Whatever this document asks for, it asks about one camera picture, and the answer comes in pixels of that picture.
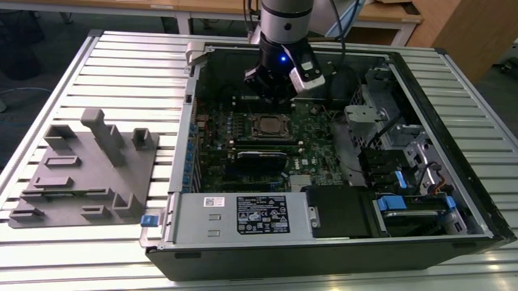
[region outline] white table leg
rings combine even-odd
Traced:
[[[178,30],[182,35],[191,35],[191,15],[190,12],[176,11]]]
[[[406,43],[409,42],[409,39],[413,35],[415,26],[417,26],[415,23],[405,23],[402,28],[398,30],[398,33],[395,34],[395,37],[390,45],[395,47],[406,46]]]

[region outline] wire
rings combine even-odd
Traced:
[[[342,21],[341,21],[341,15],[338,15],[338,9],[337,9],[337,4],[334,3],[334,0],[330,0],[333,12],[334,12],[334,17],[337,19],[337,24],[338,24],[338,35],[343,34],[343,28],[342,28]],[[346,58],[346,42],[341,41],[342,45],[342,53],[341,53],[341,60],[338,62],[338,68],[342,66],[343,60]]]
[[[52,94],[52,91],[50,91],[48,89],[46,88],[36,88],[36,87],[24,87],[24,88],[12,88],[12,89],[8,89],[6,91],[1,91],[0,92],[0,95],[1,94],[6,94],[6,93],[10,93],[12,91],[16,91],[16,90],[39,90],[39,91],[46,91],[47,93],[51,93]]]
[[[367,143],[367,147],[370,147],[373,142],[389,131],[389,129],[391,129],[391,127],[398,122],[401,117],[403,117],[403,113],[402,112],[398,113],[398,115],[389,121],[389,123],[386,124],[385,128],[382,128],[382,130],[378,131],[377,134],[373,136],[371,140]]]
[[[438,170],[435,171],[435,174],[437,174],[437,176],[439,176],[441,182],[438,183],[438,185],[435,185],[434,189],[431,189],[431,194],[434,194],[434,195],[438,194],[441,187],[445,186],[445,184],[446,184],[446,178],[445,178],[445,176],[439,173]]]
[[[421,189],[421,183],[422,183],[422,180],[425,179],[425,175],[426,175],[426,170],[429,169],[429,167],[431,167],[433,165],[438,164],[435,161],[430,161],[425,167],[422,168],[422,172],[419,174],[419,178],[418,178],[418,183],[415,184],[415,190],[414,190],[414,193],[413,195],[418,195],[419,193],[419,189]]]
[[[333,117],[330,113],[327,112],[326,106],[322,106],[323,112],[326,113],[327,117],[333,120]]]
[[[351,28],[353,21],[355,20],[355,15],[357,15],[357,11],[358,11],[358,6],[359,6],[359,0],[355,1],[355,7],[354,7],[354,9],[353,9],[353,16],[351,16],[351,18],[349,19],[349,22],[347,22],[346,27],[343,28],[342,34],[339,34],[339,35],[337,36],[335,40],[345,39],[346,33],[347,33],[349,29]]]
[[[246,17],[246,0],[243,0],[243,17],[244,17],[246,33],[248,34],[250,26],[248,26],[248,19]]]
[[[248,18],[250,18],[250,25],[252,26],[252,31],[255,31],[254,19],[252,19],[252,0],[248,0]]]
[[[357,173],[361,173],[361,174],[367,174],[367,173],[362,172],[361,170],[357,170],[357,169],[349,167],[349,166],[346,165],[346,163],[342,162],[341,156],[337,156],[337,159],[338,159],[338,161],[341,162],[341,164],[342,164],[349,170],[351,170],[351,171],[354,171],[354,172],[357,172]]]
[[[230,29],[230,27],[232,26],[234,24],[234,20],[230,22],[228,26],[227,26],[227,30]]]

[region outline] gray plastic base plate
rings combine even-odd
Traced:
[[[20,196],[20,204],[11,213],[10,227],[139,223],[146,210],[159,135],[151,134],[152,149],[135,150],[132,133],[122,133],[120,152],[126,163],[114,167],[92,133],[75,134],[76,138],[66,139],[71,150],[60,150],[58,154],[48,148],[28,189]],[[46,183],[48,186],[54,182],[54,187],[46,187]]]

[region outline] floor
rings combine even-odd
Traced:
[[[72,24],[64,24],[58,13],[42,12],[39,23],[46,34],[46,40],[34,45],[34,52],[43,65],[43,73],[27,80],[12,81],[0,72],[0,92],[16,87],[42,87],[52,90],[67,70],[68,64],[82,46],[88,31],[94,28],[130,32],[163,33],[178,30],[174,19],[160,19],[144,16],[88,15],[74,14]],[[208,24],[212,29],[204,29],[200,21],[194,21],[194,32],[204,35],[244,36],[244,22],[219,21]],[[493,109],[518,135],[518,79],[499,73],[493,68],[477,88]],[[38,116],[48,94],[42,91],[16,91],[0,95],[0,100],[8,106],[0,113],[0,170],[26,135],[28,124]],[[20,124],[7,125],[3,122]]]

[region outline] barcode sticker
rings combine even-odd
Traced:
[[[174,7],[171,5],[151,5],[151,8],[174,9]]]

